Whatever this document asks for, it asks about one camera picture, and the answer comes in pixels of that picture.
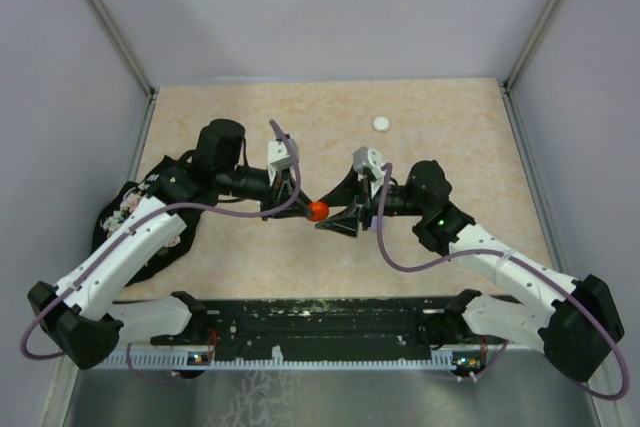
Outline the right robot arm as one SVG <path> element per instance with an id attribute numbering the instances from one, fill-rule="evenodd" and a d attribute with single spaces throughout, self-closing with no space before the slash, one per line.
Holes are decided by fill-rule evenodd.
<path id="1" fill-rule="evenodd" d="M 340 213 L 318 228 L 355 237 L 371 221 L 416 216 L 412 232 L 428 251 L 485 277 L 510 301 L 465 290 L 448 306 L 448 334 L 461 343 L 493 336 L 539 352 L 560 373 L 585 383 L 618 347 L 624 327 L 608 285 L 594 275 L 579 280 L 509 248 L 459 209 L 452 186 L 434 160 L 414 164 L 404 184 L 390 165 L 354 166 L 322 198 Z"/>

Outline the orange earbud charging case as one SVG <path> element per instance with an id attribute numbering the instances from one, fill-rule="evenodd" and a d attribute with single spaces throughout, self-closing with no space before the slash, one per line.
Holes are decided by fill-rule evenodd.
<path id="1" fill-rule="evenodd" d="M 321 201 L 314 201 L 308 204 L 309 216 L 311 222 L 321 222 L 330 214 L 330 207 Z"/>

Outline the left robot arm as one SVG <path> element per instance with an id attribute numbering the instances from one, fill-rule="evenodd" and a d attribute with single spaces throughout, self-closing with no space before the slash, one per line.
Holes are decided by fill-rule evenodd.
<path id="1" fill-rule="evenodd" d="M 299 150 L 277 122 L 267 147 L 267 166 L 251 167 L 246 130 L 230 119 L 205 126 L 194 149 L 166 158 L 140 184 L 134 207 L 111 218 L 115 228 L 78 267 L 54 284 L 36 283 L 27 299 L 34 320 L 20 338 L 21 354 L 43 361 L 28 342 L 41 329 L 68 357 L 86 370 L 116 348 L 171 337 L 194 344 L 208 331 L 207 309 L 190 294 L 119 303 L 118 294 L 133 280 L 146 280 L 190 249 L 204 212 L 246 219 L 276 218 L 303 206 Z M 226 208 L 226 197 L 256 201 L 258 211 L 242 214 Z"/>

